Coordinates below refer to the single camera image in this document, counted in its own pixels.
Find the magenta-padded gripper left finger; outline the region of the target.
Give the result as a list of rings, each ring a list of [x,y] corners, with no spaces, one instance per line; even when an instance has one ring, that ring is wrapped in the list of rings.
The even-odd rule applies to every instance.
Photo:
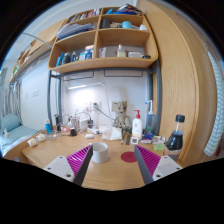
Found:
[[[93,146],[89,145],[67,157],[58,156],[44,170],[81,186],[93,155]]]

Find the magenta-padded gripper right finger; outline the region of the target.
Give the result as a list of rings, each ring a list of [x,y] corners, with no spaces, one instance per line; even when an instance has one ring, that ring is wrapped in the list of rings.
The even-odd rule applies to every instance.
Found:
[[[145,184],[150,184],[182,169],[169,156],[158,156],[155,153],[136,145],[134,155]]]

